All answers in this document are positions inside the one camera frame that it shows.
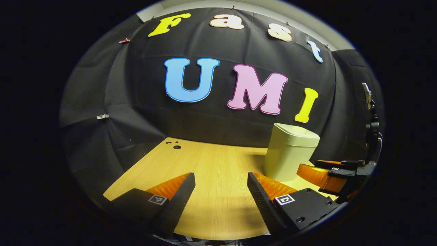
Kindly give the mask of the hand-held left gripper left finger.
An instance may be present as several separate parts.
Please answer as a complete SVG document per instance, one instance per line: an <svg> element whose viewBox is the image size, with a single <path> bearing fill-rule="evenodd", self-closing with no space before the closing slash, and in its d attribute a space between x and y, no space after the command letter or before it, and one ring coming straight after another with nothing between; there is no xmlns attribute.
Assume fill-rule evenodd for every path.
<svg viewBox="0 0 437 246"><path fill-rule="evenodd" d="M130 232L172 236L195 188L195 174L186 173L148 190L133 188L102 205Z"/></svg>

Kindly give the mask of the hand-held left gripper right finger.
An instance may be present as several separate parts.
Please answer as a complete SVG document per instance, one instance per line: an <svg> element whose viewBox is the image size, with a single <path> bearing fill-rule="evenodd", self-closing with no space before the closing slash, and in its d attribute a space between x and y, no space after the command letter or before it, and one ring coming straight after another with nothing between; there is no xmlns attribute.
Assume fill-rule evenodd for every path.
<svg viewBox="0 0 437 246"><path fill-rule="evenodd" d="M301 231L340 206L311 188L295 191L254 172L248 173L247 187L272 236L285 236Z"/></svg>

